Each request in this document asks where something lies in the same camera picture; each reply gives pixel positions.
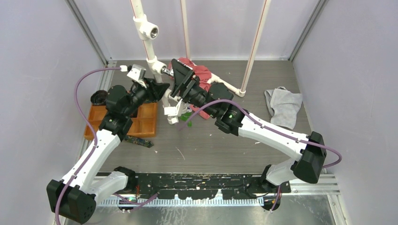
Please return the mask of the chrome water faucet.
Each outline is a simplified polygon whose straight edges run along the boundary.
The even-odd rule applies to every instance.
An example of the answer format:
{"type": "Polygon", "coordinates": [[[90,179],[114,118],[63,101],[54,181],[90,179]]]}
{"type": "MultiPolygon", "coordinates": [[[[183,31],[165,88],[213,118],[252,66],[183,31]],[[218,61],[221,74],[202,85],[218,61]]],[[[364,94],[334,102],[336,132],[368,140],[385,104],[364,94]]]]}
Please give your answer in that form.
{"type": "Polygon", "coordinates": [[[161,73],[162,73],[162,74],[166,74],[166,75],[168,75],[169,77],[174,77],[174,72],[173,72],[173,70],[172,70],[172,69],[167,69],[166,67],[163,67],[163,68],[161,69],[161,73]]]}

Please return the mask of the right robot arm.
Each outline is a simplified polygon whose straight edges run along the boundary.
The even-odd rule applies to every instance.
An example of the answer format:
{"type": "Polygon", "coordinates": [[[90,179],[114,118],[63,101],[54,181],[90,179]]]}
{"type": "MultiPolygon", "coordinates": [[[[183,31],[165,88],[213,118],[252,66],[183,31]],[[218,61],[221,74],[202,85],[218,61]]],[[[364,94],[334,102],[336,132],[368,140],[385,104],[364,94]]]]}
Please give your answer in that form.
{"type": "Polygon", "coordinates": [[[206,91],[190,66],[172,59],[171,68],[172,96],[178,95],[183,103],[196,107],[196,113],[205,112],[214,118],[222,132],[259,141],[289,156],[282,163],[265,167],[260,178],[265,192],[271,193],[294,179],[310,184],[318,182],[327,155],[321,134],[306,135],[266,122],[234,102],[234,95],[224,83],[213,84],[206,91]]]}

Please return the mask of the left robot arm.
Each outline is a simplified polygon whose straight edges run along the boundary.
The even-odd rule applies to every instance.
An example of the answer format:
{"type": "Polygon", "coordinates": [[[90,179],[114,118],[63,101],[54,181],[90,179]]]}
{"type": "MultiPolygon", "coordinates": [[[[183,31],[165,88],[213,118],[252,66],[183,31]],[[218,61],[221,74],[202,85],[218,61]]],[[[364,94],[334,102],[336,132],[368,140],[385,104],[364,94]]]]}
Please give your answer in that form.
{"type": "Polygon", "coordinates": [[[152,78],[143,78],[134,81],[130,91],[122,85],[108,90],[107,113],[93,142],[62,179],[51,180],[46,187],[56,224],[61,223],[60,217],[84,224],[90,220],[98,203],[120,190],[127,194],[135,191],[135,172],[124,167],[117,168],[100,181],[93,180],[110,153],[127,135],[133,124],[131,116],[145,101],[161,100],[169,86],[152,78]]]}

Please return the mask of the white PVC pipe frame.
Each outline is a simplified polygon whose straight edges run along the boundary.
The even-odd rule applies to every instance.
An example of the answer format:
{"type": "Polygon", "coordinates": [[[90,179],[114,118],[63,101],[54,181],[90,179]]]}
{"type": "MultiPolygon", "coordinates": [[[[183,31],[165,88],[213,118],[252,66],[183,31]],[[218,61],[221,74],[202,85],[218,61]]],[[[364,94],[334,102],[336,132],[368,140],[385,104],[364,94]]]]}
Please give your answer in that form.
{"type": "MultiPolygon", "coordinates": [[[[248,85],[249,77],[251,74],[251,70],[255,61],[255,56],[258,50],[258,46],[260,43],[261,35],[263,32],[263,28],[266,23],[266,19],[268,16],[268,11],[270,9],[272,0],[265,0],[263,3],[263,6],[261,8],[261,15],[259,19],[259,24],[258,28],[256,30],[255,38],[253,41],[251,53],[247,62],[247,66],[245,69],[245,74],[244,78],[242,81],[241,88],[238,89],[231,84],[225,82],[222,80],[220,77],[216,76],[215,74],[212,74],[212,78],[208,81],[208,83],[214,83],[214,82],[219,82],[219,83],[224,83],[229,90],[231,90],[234,94],[238,95],[239,97],[244,97],[246,93],[246,88],[248,85]]],[[[152,41],[157,38],[159,34],[159,27],[151,22],[148,21],[146,14],[144,13],[142,2],[140,0],[131,0],[130,1],[131,8],[133,11],[133,21],[136,26],[138,35],[140,39],[142,40],[144,50],[145,50],[145,55],[146,55],[146,62],[152,71],[154,73],[155,80],[158,82],[162,81],[161,78],[161,69],[162,68],[167,68],[166,64],[160,62],[157,59],[157,56],[154,52],[153,48],[153,43],[152,41]]],[[[188,32],[188,20],[187,20],[187,8],[186,8],[186,1],[181,0],[180,1],[180,9],[182,13],[182,21],[183,21],[183,32],[184,32],[184,45],[185,45],[185,54],[188,59],[191,59],[191,50],[190,50],[190,42],[189,42],[189,32],[188,32]]],[[[176,97],[171,97],[171,91],[168,90],[164,94],[164,97],[162,97],[161,102],[164,107],[169,107],[171,106],[169,103],[169,100],[174,100],[177,101],[176,97]]]]}

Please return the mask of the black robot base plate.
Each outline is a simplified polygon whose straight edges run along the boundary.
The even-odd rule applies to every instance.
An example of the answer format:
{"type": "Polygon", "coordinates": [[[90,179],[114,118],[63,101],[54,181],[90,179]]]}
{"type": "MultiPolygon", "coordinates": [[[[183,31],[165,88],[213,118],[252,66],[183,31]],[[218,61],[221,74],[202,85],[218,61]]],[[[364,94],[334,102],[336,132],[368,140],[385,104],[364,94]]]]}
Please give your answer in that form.
{"type": "Polygon", "coordinates": [[[158,199],[214,199],[221,193],[223,200],[253,199],[270,196],[274,190],[266,190],[257,174],[197,174],[197,173],[137,173],[135,187],[117,192],[148,199],[154,194],[158,199]]]}

